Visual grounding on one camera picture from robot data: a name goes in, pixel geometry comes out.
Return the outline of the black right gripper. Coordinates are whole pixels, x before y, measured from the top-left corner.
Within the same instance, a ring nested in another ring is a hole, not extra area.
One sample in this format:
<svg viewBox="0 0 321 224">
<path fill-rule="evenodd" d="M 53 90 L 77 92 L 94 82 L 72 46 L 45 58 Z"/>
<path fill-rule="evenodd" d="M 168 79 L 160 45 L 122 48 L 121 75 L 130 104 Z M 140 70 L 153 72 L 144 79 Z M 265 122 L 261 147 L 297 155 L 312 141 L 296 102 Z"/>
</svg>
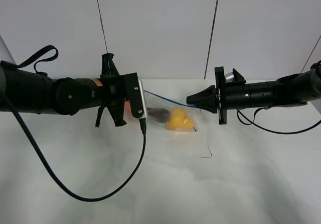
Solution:
<svg viewBox="0 0 321 224">
<path fill-rule="evenodd" d="M 235 76 L 233 82 L 225 82 L 224 67 L 215 67 L 214 71 L 216 87 L 211 85 L 205 90 L 187 96 L 186 103 L 195 104 L 196 108 L 213 114 L 216 114 L 219 110 L 219 124 L 225 125 L 227 123 L 227 110 L 239 107 L 240 100 L 244 98 L 241 97 L 241 94 L 244 94 L 246 80 L 235 68 L 232 69 Z"/>
</svg>

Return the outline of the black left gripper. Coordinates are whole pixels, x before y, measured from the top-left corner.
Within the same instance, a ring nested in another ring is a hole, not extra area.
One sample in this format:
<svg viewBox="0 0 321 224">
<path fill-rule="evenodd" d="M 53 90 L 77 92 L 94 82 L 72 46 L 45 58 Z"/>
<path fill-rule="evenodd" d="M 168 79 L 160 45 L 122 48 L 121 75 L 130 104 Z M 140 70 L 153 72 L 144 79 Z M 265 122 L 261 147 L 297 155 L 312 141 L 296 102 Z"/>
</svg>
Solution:
<svg viewBox="0 0 321 224">
<path fill-rule="evenodd" d="M 137 73 L 130 73 L 120 75 L 114 62 L 114 54 L 106 53 L 102 55 L 102 70 L 100 79 L 103 84 L 104 98 L 100 107 L 107 106 L 108 111 L 114 121 L 116 127 L 122 127 L 126 125 L 124 120 L 124 106 L 125 100 L 121 98 L 127 98 L 126 92 L 126 79 L 137 77 Z"/>
</svg>

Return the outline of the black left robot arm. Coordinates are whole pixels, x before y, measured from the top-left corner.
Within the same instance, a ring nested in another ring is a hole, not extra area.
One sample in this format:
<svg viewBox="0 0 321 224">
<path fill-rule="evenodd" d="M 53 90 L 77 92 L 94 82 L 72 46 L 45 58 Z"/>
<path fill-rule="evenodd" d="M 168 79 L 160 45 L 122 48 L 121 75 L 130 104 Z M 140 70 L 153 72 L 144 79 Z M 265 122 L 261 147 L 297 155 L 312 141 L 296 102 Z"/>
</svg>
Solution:
<svg viewBox="0 0 321 224">
<path fill-rule="evenodd" d="M 97 107 L 96 127 L 102 113 L 108 109 L 115 126 L 126 124 L 125 102 L 137 119 L 146 117 L 138 75 L 118 73 L 113 54 L 102 55 L 102 71 L 98 78 L 51 79 L 45 74 L 21 70 L 2 61 L 1 87 L 6 97 L 20 113 L 75 115 L 78 111 Z"/>
</svg>

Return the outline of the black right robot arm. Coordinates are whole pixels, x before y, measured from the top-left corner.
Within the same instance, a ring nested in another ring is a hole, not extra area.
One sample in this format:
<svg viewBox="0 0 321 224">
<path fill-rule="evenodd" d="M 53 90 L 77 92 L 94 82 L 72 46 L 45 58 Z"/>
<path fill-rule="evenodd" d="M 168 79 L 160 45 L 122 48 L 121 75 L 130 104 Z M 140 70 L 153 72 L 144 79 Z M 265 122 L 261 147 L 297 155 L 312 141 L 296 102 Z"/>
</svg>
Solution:
<svg viewBox="0 0 321 224">
<path fill-rule="evenodd" d="M 186 103 L 218 114 L 219 124 L 224 125 L 230 109 L 294 107 L 320 99 L 320 62 L 304 73 L 256 83 L 247 83 L 236 69 L 225 74 L 223 67 L 216 67 L 215 81 L 201 92 L 187 96 Z"/>
</svg>

